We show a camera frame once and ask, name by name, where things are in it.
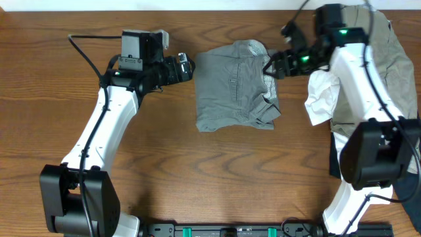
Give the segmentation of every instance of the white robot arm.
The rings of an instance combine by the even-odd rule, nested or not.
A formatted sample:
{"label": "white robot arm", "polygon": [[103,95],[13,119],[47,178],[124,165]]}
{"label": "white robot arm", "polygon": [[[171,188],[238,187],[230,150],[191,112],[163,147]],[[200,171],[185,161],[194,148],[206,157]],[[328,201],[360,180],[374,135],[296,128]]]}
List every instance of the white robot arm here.
{"label": "white robot arm", "polygon": [[[390,121],[390,118],[382,110],[382,106],[374,95],[373,89],[366,77],[366,73],[362,66],[364,64],[362,56],[363,48],[363,43],[350,43],[345,45],[345,47],[335,48],[330,60],[330,71],[340,79],[341,87],[348,99],[354,116],[353,120],[356,124],[368,121],[371,118],[375,118],[377,121],[381,122]],[[368,46],[366,59],[368,61],[368,71],[370,72],[377,91],[382,97],[382,100],[387,104],[387,108],[391,114],[395,119],[399,120],[399,117],[402,117],[403,115],[387,94],[374,65],[370,46]],[[393,188],[392,186],[385,188],[374,186],[355,190],[352,184],[346,182],[342,177],[341,186],[339,187],[334,200],[323,212],[323,220],[328,232],[342,234],[368,194],[378,194],[383,197],[391,198]],[[382,199],[371,199],[363,207],[363,210],[360,212],[357,219],[355,219],[353,225],[348,230],[348,233],[357,230],[358,222],[370,204],[389,204],[389,202]]]}

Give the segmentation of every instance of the green light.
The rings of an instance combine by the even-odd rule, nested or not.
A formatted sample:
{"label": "green light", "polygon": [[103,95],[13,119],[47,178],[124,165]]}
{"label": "green light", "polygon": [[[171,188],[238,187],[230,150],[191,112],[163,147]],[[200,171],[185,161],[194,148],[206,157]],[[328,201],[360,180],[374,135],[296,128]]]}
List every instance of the green light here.
{"label": "green light", "polygon": [[310,56],[301,57],[303,63],[307,62],[310,59]]}

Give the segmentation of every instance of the wood grain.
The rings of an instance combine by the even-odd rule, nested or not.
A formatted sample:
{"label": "wood grain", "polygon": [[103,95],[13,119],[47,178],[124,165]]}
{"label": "wood grain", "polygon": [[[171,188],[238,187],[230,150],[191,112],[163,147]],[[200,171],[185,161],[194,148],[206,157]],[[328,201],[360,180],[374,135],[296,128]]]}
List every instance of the wood grain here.
{"label": "wood grain", "polygon": [[[280,28],[294,11],[8,13],[0,25],[0,236],[58,236],[45,227],[38,177],[79,138],[97,98],[97,78],[68,34],[119,35],[122,29],[170,33],[167,55],[256,39],[285,49]],[[298,24],[311,32],[312,13]],[[386,11],[415,67],[421,92],[421,11]],[[79,40],[104,69],[115,40]],[[122,210],[179,223],[280,223],[316,219],[339,181],[328,175],[327,123],[311,126],[307,77],[278,81],[282,116],[275,130],[195,127],[194,81],[148,95],[120,144],[112,181]],[[388,221],[397,236],[417,236],[401,205],[371,206],[365,221]]]}

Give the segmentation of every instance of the white cloth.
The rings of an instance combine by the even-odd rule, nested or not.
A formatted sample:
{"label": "white cloth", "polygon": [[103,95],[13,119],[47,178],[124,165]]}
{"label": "white cloth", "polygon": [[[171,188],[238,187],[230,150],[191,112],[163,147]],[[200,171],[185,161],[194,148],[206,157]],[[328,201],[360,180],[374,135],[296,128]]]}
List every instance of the white cloth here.
{"label": "white cloth", "polygon": [[304,105],[313,126],[332,118],[339,88],[339,78],[331,72],[317,70],[310,75],[309,97]]}

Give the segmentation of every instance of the black cable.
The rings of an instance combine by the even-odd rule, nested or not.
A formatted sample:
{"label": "black cable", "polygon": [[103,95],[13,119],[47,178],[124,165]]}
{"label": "black cable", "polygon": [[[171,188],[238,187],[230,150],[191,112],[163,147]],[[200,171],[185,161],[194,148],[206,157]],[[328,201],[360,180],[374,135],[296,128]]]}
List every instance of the black cable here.
{"label": "black cable", "polygon": [[95,236],[95,232],[92,225],[91,220],[91,214],[89,213],[89,208],[87,207],[87,200],[86,200],[86,189],[85,189],[85,183],[84,183],[84,168],[85,168],[85,160],[87,156],[87,151],[89,149],[89,146],[92,142],[92,139],[96,133],[96,131],[99,128],[99,125],[101,124],[101,121],[103,120],[105,113],[108,110],[109,106],[109,95],[107,90],[107,85],[103,81],[103,76],[101,73],[99,73],[97,67],[92,63],[92,61],[86,56],[86,54],[74,43],[72,38],[86,38],[86,39],[120,39],[121,36],[72,36],[68,35],[69,42],[73,45],[73,47],[80,53],[80,55],[89,63],[89,65],[92,67],[92,69],[95,71],[96,75],[99,78],[100,84],[102,89],[104,90],[104,96],[105,96],[105,103],[103,106],[103,110],[101,114],[99,115],[99,118],[97,122],[95,123],[95,126],[92,129],[91,134],[89,135],[89,138],[86,141],[85,147],[82,150],[82,155],[80,157],[80,165],[79,165],[79,186],[80,186],[80,195],[82,197],[82,205],[84,207],[84,212],[86,216],[87,225],[89,227],[89,235],[91,237]]}
{"label": "black cable", "polygon": [[414,196],[416,196],[418,194],[418,192],[420,191],[420,187],[421,187],[421,168],[420,168],[420,156],[418,155],[418,153],[415,150],[415,147],[411,144],[411,141],[407,135],[407,133],[403,130],[402,126],[396,121],[395,117],[393,117],[393,115],[390,113],[389,109],[387,109],[387,105],[383,102],[382,98],[380,97],[380,94],[378,93],[376,87],[374,86],[374,83],[371,79],[370,73],[367,69],[367,59],[366,59],[366,51],[367,51],[367,46],[370,42],[370,36],[372,35],[372,31],[373,31],[373,25],[374,25],[374,13],[372,12],[372,8],[370,3],[368,2],[368,0],[365,0],[366,4],[368,5],[368,11],[369,11],[369,15],[370,15],[370,25],[368,28],[368,37],[367,37],[367,42],[364,44],[364,49],[362,52],[362,56],[363,56],[363,60],[364,60],[364,71],[367,75],[368,81],[373,89],[374,94],[377,97],[377,100],[379,101],[379,104],[382,106],[382,109],[385,111],[386,115],[390,118],[390,120],[393,122],[393,124],[395,125],[395,127],[398,129],[398,131],[401,133],[402,137],[405,139],[405,141],[408,143],[408,146],[410,147],[410,150],[412,151],[413,155],[414,155],[414,159],[415,159],[415,163],[416,163],[416,170],[418,172],[418,180],[416,181],[416,186],[415,189],[412,191],[412,193],[403,199],[391,199],[391,198],[387,198],[387,197],[383,197],[377,194],[368,194],[363,203],[360,205],[358,211],[355,213],[354,217],[352,218],[352,220],[349,221],[349,224],[347,225],[347,228],[345,229],[345,231],[343,232],[342,236],[345,236],[348,232],[348,230],[350,229],[350,227],[353,225],[353,223],[355,222],[355,220],[357,219],[357,217],[360,215],[360,212],[362,211],[362,209],[364,208],[364,206],[367,204],[367,202],[370,201],[370,198],[379,198],[382,200],[386,200],[386,201],[390,201],[391,203],[404,203],[407,202],[409,200],[411,200]]}
{"label": "black cable", "polygon": [[301,10],[303,10],[304,6],[309,2],[310,0],[305,0],[304,3],[301,5],[301,7],[298,9],[298,11],[295,13],[295,16],[292,18],[291,21],[295,21],[295,19],[300,14]]}

